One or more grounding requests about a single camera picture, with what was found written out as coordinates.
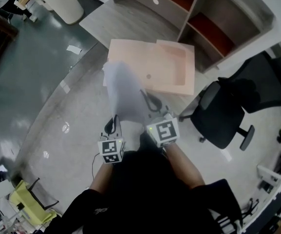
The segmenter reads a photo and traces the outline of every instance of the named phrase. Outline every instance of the black shirt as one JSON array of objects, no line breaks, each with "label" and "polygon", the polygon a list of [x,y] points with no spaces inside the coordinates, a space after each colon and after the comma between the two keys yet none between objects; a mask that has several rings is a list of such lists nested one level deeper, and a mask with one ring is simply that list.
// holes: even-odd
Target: black shirt
[{"label": "black shirt", "polygon": [[114,166],[105,195],[84,191],[62,218],[53,219],[45,233],[71,234],[84,226],[84,234],[151,230],[220,234],[222,230],[208,210],[219,193],[215,188],[189,190],[159,152],[127,152],[123,162]]}]

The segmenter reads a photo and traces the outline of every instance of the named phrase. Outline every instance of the table top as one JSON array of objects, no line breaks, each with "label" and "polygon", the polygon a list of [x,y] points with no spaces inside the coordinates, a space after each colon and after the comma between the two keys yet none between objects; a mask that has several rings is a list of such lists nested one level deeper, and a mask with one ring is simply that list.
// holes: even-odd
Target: table top
[{"label": "table top", "polygon": [[[90,13],[80,25],[108,49],[112,39],[156,43],[157,39],[176,41],[179,35],[175,26],[135,0],[122,0],[119,3],[109,0]],[[180,115],[208,82],[208,78],[196,69],[194,95],[158,94],[167,100],[175,114]]]}]

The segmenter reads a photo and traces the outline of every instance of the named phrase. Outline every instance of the pink board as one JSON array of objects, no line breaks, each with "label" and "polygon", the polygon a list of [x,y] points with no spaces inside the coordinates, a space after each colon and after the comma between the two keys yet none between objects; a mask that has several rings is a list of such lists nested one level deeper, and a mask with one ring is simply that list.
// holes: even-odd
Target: pink board
[{"label": "pink board", "polygon": [[108,61],[123,61],[146,89],[181,95],[194,92],[194,47],[177,42],[157,43],[113,39]]}]

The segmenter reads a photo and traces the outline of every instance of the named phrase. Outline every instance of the tiled floor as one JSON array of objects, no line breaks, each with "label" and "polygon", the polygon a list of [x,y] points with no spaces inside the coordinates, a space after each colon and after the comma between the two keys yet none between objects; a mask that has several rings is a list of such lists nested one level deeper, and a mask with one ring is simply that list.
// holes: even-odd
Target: tiled floor
[{"label": "tiled floor", "polygon": [[[29,182],[41,178],[40,184],[45,191],[60,201],[56,209],[61,212],[90,185],[99,134],[111,117],[101,71],[107,51],[99,51],[99,56],[94,63],[89,63],[95,66],[95,71],[87,72],[50,114],[21,170]],[[257,164],[264,161],[265,165],[270,164],[281,150],[276,141],[281,107],[246,114],[241,127],[248,129],[251,124],[256,132],[243,152],[239,148],[243,140],[240,135],[236,135],[225,150],[220,150],[208,141],[200,143],[200,135],[189,120],[180,123],[178,144],[199,168],[206,183],[226,178],[240,205],[247,203],[260,182]],[[122,130],[129,149],[136,149],[142,127],[125,122]],[[101,162],[97,156],[94,174]]]},{"label": "tiled floor", "polygon": [[[88,15],[101,5],[79,0]],[[55,13],[34,3],[35,23],[14,15],[19,29],[0,60],[0,159],[14,161],[25,137],[48,97],[70,69],[98,41],[78,24],[67,25]],[[68,45],[82,49],[79,55]]]}]

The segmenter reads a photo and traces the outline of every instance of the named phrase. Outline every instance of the desk leg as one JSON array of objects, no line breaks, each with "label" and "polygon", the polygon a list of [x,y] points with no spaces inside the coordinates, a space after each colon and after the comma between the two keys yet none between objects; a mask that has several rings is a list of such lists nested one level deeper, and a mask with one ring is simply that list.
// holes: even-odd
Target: desk leg
[{"label": "desk leg", "polygon": [[44,0],[67,24],[77,23],[84,10],[77,0]]},{"label": "desk leg", "polygon": [[261,179],[272,186],[277,186],[278,183],[281,182],[281,175],[275,173],[274,171],[265,168],[261,165],[257,166],[258,174],[260,175]]}]

